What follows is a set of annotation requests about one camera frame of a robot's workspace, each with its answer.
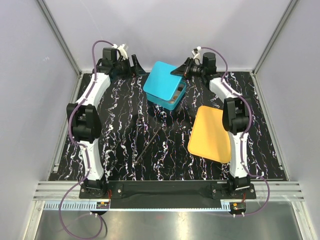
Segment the teal box lid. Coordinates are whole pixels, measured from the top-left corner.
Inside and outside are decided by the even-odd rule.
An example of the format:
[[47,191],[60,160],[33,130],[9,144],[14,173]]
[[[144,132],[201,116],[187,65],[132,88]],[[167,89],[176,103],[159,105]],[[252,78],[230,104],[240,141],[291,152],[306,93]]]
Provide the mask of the teal box lid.
[[176,68],[174,65],[157,61],[144,83],[144,92],[164,101],[171,100],[182,81],[181,76],[171,74]]

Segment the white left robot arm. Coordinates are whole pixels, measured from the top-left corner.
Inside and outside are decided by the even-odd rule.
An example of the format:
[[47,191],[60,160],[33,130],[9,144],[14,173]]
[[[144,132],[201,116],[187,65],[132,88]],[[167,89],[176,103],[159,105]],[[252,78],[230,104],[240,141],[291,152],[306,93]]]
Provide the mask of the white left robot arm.
[[102,57],[94,61],[91,79],[84,93],[75,103],[67,105],[68,134],[83,156],[84,177],[79,182],[83,194],[103,198],[108,193],[99,152],[102,123],[97,111],[105,91],[117,77],[145,74],[136,55],[128,56],[126,44],[105,47]]

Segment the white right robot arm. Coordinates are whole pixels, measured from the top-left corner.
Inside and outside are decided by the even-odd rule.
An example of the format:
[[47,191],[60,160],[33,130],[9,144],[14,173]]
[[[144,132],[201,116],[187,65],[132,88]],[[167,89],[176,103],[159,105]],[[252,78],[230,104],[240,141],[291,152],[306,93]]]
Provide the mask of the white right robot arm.
[[[228,133],[231,147],[226,191],[230,197],[236,199],[249,192],[251,186],[247,161],[247,139],[253,121],[251,99],[227,84],[225,76],[228,73],[228,64],[225,58],[210,47],[205,47],[209,52],[201,54],[202,49],[201,46],[193,49],[193,57],[188,57],[170,74],[185,79],[201,77],[209,90],[223,101],[222,126]],[[222,76],[218,76],[217,73],[216,55],[225,62],[225,72]]]

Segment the metal tongs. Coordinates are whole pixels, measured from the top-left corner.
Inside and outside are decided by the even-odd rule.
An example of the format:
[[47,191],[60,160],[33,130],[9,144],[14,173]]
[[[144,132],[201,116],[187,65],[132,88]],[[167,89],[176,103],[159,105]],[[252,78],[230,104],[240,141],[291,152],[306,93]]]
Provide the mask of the metal tongs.
[[156,132],[154,133],[154,135],[152,136],[151,140],[148,142],[148,144],[144,147],[144,149],[142,150],[142,152],[139,154],[139,156],[137,157],[137,159],[134,162],[134,165],[138,165],[141,160],[143,155],[147,152],[148,147],[153,143],[153,141],[155,140],[156,136],[158,135],[159,131],[163,128],[164,126],[164,121],[162,121],[159,125],[159,127],[157,128]]

